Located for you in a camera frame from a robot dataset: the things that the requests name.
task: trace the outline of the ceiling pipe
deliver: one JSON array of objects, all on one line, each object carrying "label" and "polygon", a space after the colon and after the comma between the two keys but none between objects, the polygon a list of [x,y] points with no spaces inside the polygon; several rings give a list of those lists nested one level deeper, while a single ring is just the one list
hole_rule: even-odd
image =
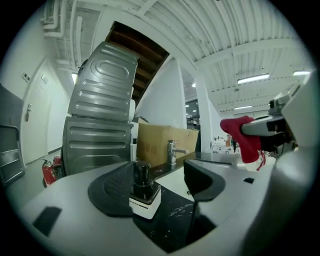
[{"label": "ceiling pipe", "polygon": [[94,32],[93,32],[93,37],[92,37],[92,41],[91,41],[91,51],[90,51],[90,54],[92,54],[94,52],[94,43],[95,43],[95,38],[96,38],[96,33],[97,33],[97,29],[98,29],[98,25],[100,23],[100,20],[101,20],[101,17],[104,13],[104,10],[105,10],[105,5],[103,5],[101,11],[100,11],[100,14],[99,14],[99,17],[98,17],[98,20],[95,24],[95,27],[94,27]]},{"label": "ceiling pipe", "polygon": [[[58,18],[59,18],[59,4],[60,4],[60,0],[54,0],[54,6],[53,6],[53,23],[52,24],[44,24],[43,28],[45,30],[54,30],[58,27]],[[44,16],[44,22],[46,22],[47,19],[47,15],[46,15],[46,10],[48,8],[44,8],[44,12],[45,12],[45,16]]]},{"label": "ceiling pipe", "polygon": [[56,59],[55,61],[60,65],[70,66],[70,62],[67,59]]},{"label": "ceiling pipe", "polygon": [[75,70],[73,70],[71,67],[70,67],[70,68],[67,68],[67,67],[61,67],[61,66],[58,67],[58,70],[70,71],[70,72],[74,72],[74,71],[75,71]]},{"label": "ceiling pipe", "polygon": [[70,18],[70,49],[71,49],[71,64],[76,69],[75,49],[74,49],[74,23],[77,9],[77,0],[73,0]]},{"label": "ceiling pipe", "polygon": [[67,50],[66,37],[64,37],[63,43],[64,43],[64,54],[65,54],[65,57],[68,59],[69,66],[71,67],[71,62],[70,62],[70,58],[69,58],[69,54],[68,54],[68,50]]},{"label": "ceiling pipe", "polygon": [[48,8],[48,1],[45,2],[44,8],[43,8],[43,18],[40,19],[41,22],[47,23],[47,8]]},{"label": "ceiling pipe", "polygon": [[54,43],[56,54],[58,55],[58,59],[60,59],[60,53],[59,53],[59,49],[58,49],[57,39],[56,38],[53,38],[53,43]]},{"label": "ceiling pipe", "polygon": [[67,17],[68,0],[62,0],[60,11],[60,32],[45,32],[45,37],[63,38],[66,32],[66,17]]},{"label": "ceiling pipe", "polygon": [[75,47],[76,47],[76,58],[78,67],[82,64],[81,57],[81,28],[82,28],[82,17],[78,16],[76,18],[76,27],[75,27]]}]

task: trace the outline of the fire extinguisher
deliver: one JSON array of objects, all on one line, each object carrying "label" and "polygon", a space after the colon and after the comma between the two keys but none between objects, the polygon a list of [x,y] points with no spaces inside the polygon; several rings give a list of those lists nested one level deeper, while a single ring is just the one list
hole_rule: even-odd
[{"label": "fire extinguisher", "polygon": [[53,158],[53,166],[57,166],[57,165],[61,165],[61,156],[59,154],[57,154]]},{"label": "fire extinguisher", "polygon": [[50,161],[43,159],[44,163],[42,164],[42,172],[43,172],[43,179],[42,183],[43,186],[46,188],[50,186],[57,180],[57,177],[54,172],[54,165],[51,164]]}]

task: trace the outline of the faucet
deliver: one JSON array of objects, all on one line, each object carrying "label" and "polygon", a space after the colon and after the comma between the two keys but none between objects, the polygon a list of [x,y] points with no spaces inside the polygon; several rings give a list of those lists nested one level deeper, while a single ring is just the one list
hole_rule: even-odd
[{"label": "faucet", "polygon": [[176,140],[168,140],[167,164],[176,164],[176,153],[188,154],[189,150],[176,149]]}]

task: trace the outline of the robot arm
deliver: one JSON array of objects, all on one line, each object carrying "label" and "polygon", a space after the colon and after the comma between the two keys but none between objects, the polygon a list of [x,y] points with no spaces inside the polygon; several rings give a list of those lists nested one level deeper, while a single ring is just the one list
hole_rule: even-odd
[{"label": "robot arm", "polygon": [[[273,153],[276,158],[280,157],[282,154],[292,151],[296,145],[296,139],[293,132],[288,124],[288,121],[292,123],[291,118],[286,118],[283,113],[284,109],[288,109],[288,104],[299,105],[301,101],[308,101],[305,96],[304,98],[296,97],[300,89],[307,90],[308,87],[313,87],[314,85],[309,83],[302,88],[299,84],[292,84],[281,92],[275,99],[271,100],[269,103],[268,116],[263,116],[255,121],[246,123],[241,127],[241,132],[249,136],[259,136],[261,141],[261,149],[263,151],[268,151]],[[307,114],[307,109],[303,106],[300,107],[301,110]]]}]

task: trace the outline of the ceiling light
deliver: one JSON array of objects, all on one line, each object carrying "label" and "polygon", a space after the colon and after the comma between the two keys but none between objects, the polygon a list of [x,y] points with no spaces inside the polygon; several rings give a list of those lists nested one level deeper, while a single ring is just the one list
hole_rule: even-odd
[{"label": "ceiling light", "polygon": [[238,80],[238,85],[244,84],[244,83],[249,83],[257,80],[262,80],[262,79],[267,79],[269,78],[269,74],[260,74],[260,75],[255,75],[251,76],[248,78],[243,78]]},{"label": "ceiling light", "polygon": [[311,72],[310,71],[295,71],[293,72],[294,76],[304,76],[304,75],[309,75]]},{"label": "ceiling light", "polygon": [[76,84],[78,74],[72,73],[71,76],[72,76],[73,83]]},{"label": "ceiling light", "polygon": [[252,107],[252,106],[235,107],[234,110],[247,109],[247,108],[251,108],[251,107]]}]

